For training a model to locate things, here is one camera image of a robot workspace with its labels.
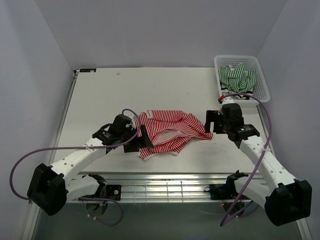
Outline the red white striped tank top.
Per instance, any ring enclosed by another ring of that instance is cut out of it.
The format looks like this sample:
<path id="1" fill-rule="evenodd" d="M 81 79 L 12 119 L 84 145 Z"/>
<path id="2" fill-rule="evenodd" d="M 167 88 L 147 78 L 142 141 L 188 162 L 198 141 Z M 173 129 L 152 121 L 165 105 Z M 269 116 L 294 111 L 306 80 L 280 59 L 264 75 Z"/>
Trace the red white striped tank top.
<path id="1" fill-rule="evenodd" d="M 144 161 L 161 154 L 176 156 L 191 140 L 213 138 L 195 115 L 182 110 L 146 110 L 138 117 L 153 144 L 139 150 L 138 157 Z"/>

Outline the green white striped tank top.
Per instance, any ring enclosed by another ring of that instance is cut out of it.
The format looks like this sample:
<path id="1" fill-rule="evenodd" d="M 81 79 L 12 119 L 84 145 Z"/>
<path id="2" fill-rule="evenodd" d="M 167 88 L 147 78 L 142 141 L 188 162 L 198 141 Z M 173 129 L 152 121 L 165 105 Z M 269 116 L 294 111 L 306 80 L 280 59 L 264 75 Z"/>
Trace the green white striped tank top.
<path id="1" fill-rule="evenodd" d="M 218 77 L 222 91 L 252 94 L 257 82 L 257 70 L 246 70 L 246 64 L 239 63 L 236 67 L 228 65 L 219 68 Z"/>

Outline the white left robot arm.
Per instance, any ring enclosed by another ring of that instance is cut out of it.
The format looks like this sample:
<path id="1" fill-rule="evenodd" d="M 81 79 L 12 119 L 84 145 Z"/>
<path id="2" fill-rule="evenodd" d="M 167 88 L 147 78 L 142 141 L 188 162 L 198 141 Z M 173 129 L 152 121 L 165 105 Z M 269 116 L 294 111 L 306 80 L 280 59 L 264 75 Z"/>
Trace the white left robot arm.
<path id="1" fill-rule="evenodd" d="M 107 196 L 106 180 L 96 174 L 79 177 L 87 166 L 117 147 L 124 152 L 153 148 L 147 128 L 139 119 L 119 114 L 113 123 L 103 125 L 74 152 L 51 165 L 40 164 L 33 173 L 27 197 L 49 216 L 57 214 L 68 201 L 82 198 L 94 201 Z"/>

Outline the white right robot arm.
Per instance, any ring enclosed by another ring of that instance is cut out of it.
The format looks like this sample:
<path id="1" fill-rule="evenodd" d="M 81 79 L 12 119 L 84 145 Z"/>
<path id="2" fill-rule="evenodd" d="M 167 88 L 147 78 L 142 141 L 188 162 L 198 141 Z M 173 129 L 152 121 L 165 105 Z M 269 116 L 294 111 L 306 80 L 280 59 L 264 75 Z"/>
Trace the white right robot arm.
<path id="1" fill-rule="evenodd" d="M 254 181 L 247 173 L 236 171 L 224 184 L 209 186 L 212 199 L 246 197 L 261 206 L 275 226 L 281 226 L 311 214 L 312 187 L 307 180 L 298 180 L 270 152 L 259 131 L 245 124 L 237 103 L 227 103 L 220 110 L 207 110 L 205 132 L 226 134 L 254 164 L 266 184 Z"/>

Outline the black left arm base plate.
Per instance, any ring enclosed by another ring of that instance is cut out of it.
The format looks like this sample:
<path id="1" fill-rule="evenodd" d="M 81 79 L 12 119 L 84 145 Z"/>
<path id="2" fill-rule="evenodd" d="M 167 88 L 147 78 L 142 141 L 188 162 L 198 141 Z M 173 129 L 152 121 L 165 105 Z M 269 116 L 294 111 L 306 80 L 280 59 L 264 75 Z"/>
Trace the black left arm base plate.
<path id="1" fill-rule="evenodd" d="M 89 190 L 85 190 L 80 195 L 81 198 L 121 200 L 122 186 L 120 184 L 107 184 L 107 181 L 96 173 L 90 173 L 83 178 L 92 181 L 93 186 L 90 186 Z"/>

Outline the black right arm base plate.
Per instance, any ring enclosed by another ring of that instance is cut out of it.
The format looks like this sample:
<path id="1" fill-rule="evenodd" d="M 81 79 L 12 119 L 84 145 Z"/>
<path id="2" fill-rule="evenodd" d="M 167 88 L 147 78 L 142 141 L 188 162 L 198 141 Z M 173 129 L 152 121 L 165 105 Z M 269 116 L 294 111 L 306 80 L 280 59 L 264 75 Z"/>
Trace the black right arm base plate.
<path id="1" fill-rule="evenodd" d="M 248 177 L 249 175 L 237 170 L 229 175 L 223 184 L 213 183 L 204 188 L 205 193 L 210 194 L 211 200 L 234 200 L 238 192 L 236 191 L 235 181 L 239 178 Z"/>

